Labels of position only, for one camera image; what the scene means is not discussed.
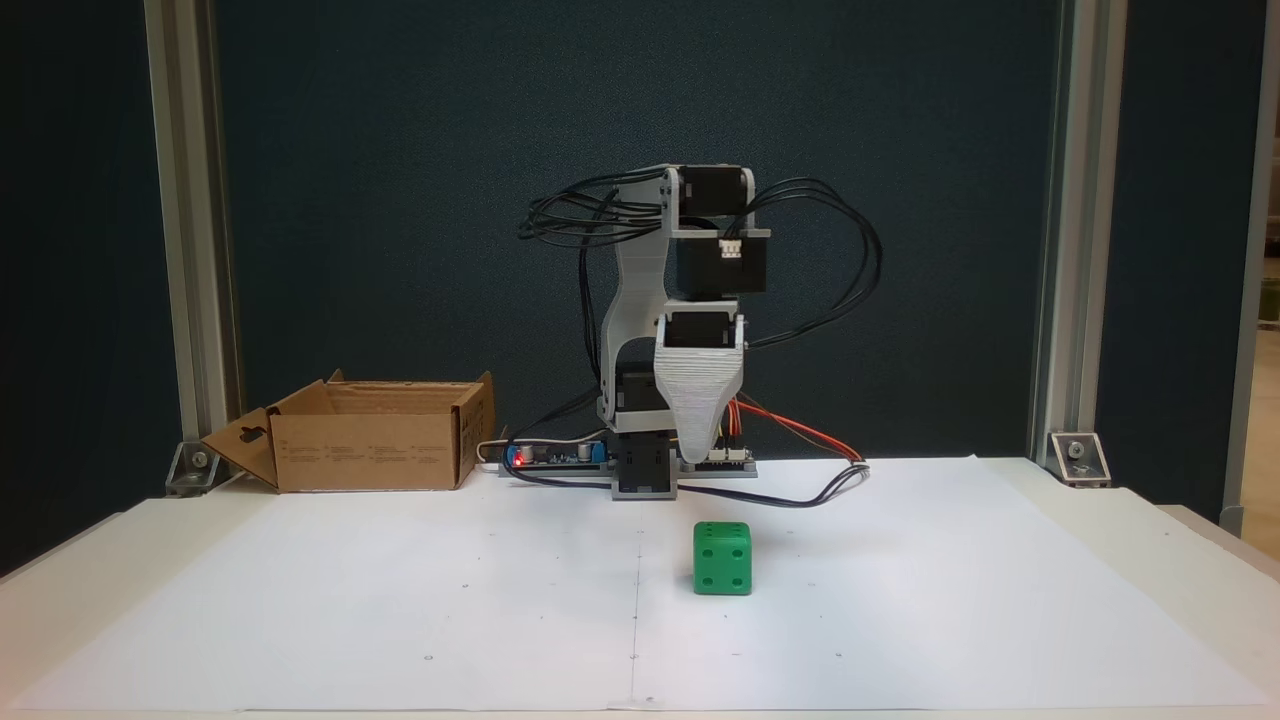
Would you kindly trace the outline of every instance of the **white cable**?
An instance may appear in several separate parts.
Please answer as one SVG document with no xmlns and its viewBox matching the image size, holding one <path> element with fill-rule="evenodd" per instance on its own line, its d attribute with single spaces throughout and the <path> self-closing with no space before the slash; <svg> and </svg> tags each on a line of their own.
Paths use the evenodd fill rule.
<svg viewBox="0 0 1280 720">
<path fill-rule="evenodd" d="M 543 443 L 543 445 L 577 445 L 580 442 L 586 442 L 589 439 L 595 439 L 595 438 L 603 436 L 607 432 L 609 432 L 609 428 L 600 428 L 600 429 L 595 430 L 594 433 L 585 434 L 582 437 L 573 438 L 573 439 L 554 439 L 554 438 L 544 438 L 544 437 L 520 438 L 520 439 L 516 441 L 516 445 L 534 445 L 534 443 Z M 484 455 L 480 452 L 480 448 L 489 447 L 490 445 L 507 445 L 507 442 L 508 441 L 504 441 L 504 439 L 486 439 L 486 441 L 476 445 L 476 460 L 479 460 L 480 462 L 485 461 Z"/>
</svg>

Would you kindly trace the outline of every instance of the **white paper sheet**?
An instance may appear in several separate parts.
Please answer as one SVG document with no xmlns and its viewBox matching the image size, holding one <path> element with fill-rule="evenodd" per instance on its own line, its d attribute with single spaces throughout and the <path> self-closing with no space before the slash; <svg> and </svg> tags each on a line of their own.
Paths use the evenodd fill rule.
<svg viewBox="0 0 1280 720">
<path fill-rule="evenodd" d="M 718 484 L 799 497 L 837 468 Z M 699 520 L 750 524 L 753 594 L 692 593 Z M 282 496 L 14 707 L 1262 702 L 979 461 L 901 460 L 810 510 L 484 474 L 452 493 Z"/>
</svg>

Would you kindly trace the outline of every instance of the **box flap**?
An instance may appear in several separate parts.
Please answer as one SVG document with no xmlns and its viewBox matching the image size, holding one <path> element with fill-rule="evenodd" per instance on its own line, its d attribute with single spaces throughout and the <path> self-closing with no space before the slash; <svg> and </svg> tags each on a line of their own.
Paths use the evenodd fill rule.
<svg viewBox="0 0 1280 720">
<path fill-rule="evenodd" d="M 259 407 L 205 438 L 210 450 L 275 487 L 275 460 L 268 434 L 266 410 Z"/>
<path fill-rule="evenodd" d="M 324 380 L 316 380 L 266 409 L 269 415 L 333 415 L 333 401 Z"/>
</svg>

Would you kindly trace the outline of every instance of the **cardboard box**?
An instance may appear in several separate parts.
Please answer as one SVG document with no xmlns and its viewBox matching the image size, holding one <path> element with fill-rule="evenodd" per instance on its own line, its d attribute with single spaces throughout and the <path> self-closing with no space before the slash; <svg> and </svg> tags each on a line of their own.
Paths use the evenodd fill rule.
<svg viewBox="0 0 1280 720">
<path fill-rule="evenodd" d="M 493 437 L 493 379 L 347 382 L 342 370 L 205 438 L 279 492 L 453 489 Z"/>
</svg>

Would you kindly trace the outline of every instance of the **black cable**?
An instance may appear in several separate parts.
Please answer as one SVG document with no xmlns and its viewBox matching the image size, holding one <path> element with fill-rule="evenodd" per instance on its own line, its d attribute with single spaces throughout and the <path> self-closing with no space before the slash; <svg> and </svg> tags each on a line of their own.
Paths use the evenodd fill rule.
<svg viewBox="0 0 1280 720">
<path fill-rule="evenodd" d="M 593 219 L 605 215 L 617 204 L 618 188 L 613 188 L 604 200 L 598 201 Z M 586 251 L 588 240 L 582 240 L 582 247 L 577 251 L 577 295 L 582 305 L 582 342 L 586 345 L 586 361 L 595 375 L 595 383 L 600 384 L 600 336 L 599 325 L 595 322 L 595 301 L 591 297 L 591 278 L 588 274 Z"/>
<path fill-rule="evenodd" d="M 865 482 L 867 478 L 870 477 L 870 466 L 867 465 L 865 462 L 850 462 L 847 468 L 841 469 L 840 473 L 837 473 L 836 477 L 832 478 L 829 483 L 827 483 L 827 487 L 822 488 L 822 491 L 818 495 L 813 496 L 809 500 L 791 500 L 786 497 L 774 497 L 772 495 L 756 495 L 754 492 L 742 492 L 737 489 L 726 489 L 726 488 L 710 488 L 705 486 L 680 486 L 680 489 L 687 492 L 698 492 L 701 495 L 712 495 L 716 497 L 723 497 L 726 500 L 737 500 L 741 502 L 768 505 L 771 507 L 817 507 L 837 497 L 845 488 L 845 486 L 849 483 L 849 480 L 859 475 L 861 477 L 861 479 L 858 480 L 858 483 L 850 486 L 851 488 L 863 484 L 863 482 Z"/>
<path fill-rule="evenodd" d="M 820 313 L 818 316 L 801 323 L 796 328 L 749 342 L 748 347 L 751 350 L 781 345 L 803 337 L 828 323 L 833 323 L 849 315 L 854 309 L 865 302 L 872 292 L 874 292 L 879 286 L 884 255 L 879 234 L 876 232 L 870 220 L 849 205 L 849 202 L 846 202 L 840 193 L 835 191 L 835 188 L 817 178 L 788 178 L 769 186 L 756 195 L 751 202 L 749 202 L 746 208 L 733 218 L 726 228 L 724 236 L 732 237 L 735 233 L 740 232 L 748 215 L 751 213 L 755 213 L 762 208 L 792 200 L 818 202 L 819 205 L 831 208 L 851 219 L 858 227 L 861 241 L 861 252 L 859 255 L 860 261 L 854 272 L 852 279 L 836 301 L 832 302 L 831 307 Z M 865 283 L 863 282 L 864 277 L 868 278 Z"/>
<path fill-rule="evenodd" d="M 608 205 L 607 213 L 599 213 L 602 208 L 600 200 L 582 191 L 614 186 L 611 195 L 616 195 L 617 186 L 620 184 L 657 179 L 666 174 L 666 168 L 650 168 L 628 173 L 596 176 L 576 182 L 547 197 L 535 199 L 529 204 L 529 214 L 520 224 L 517 237 L 521 240 L 536 240 L 556 247 L 591 250 L 649 234 L 662 228 L 660 204 L 612 201 Z M 557 205 L 570 210 L 573 208 L 591 210 L 593 215 L 590 218 L 575 218 L 572 215 L 558 214 L 553 211 Z M 612 229 L 598 232 L 605 227 Z"/>
</svg>

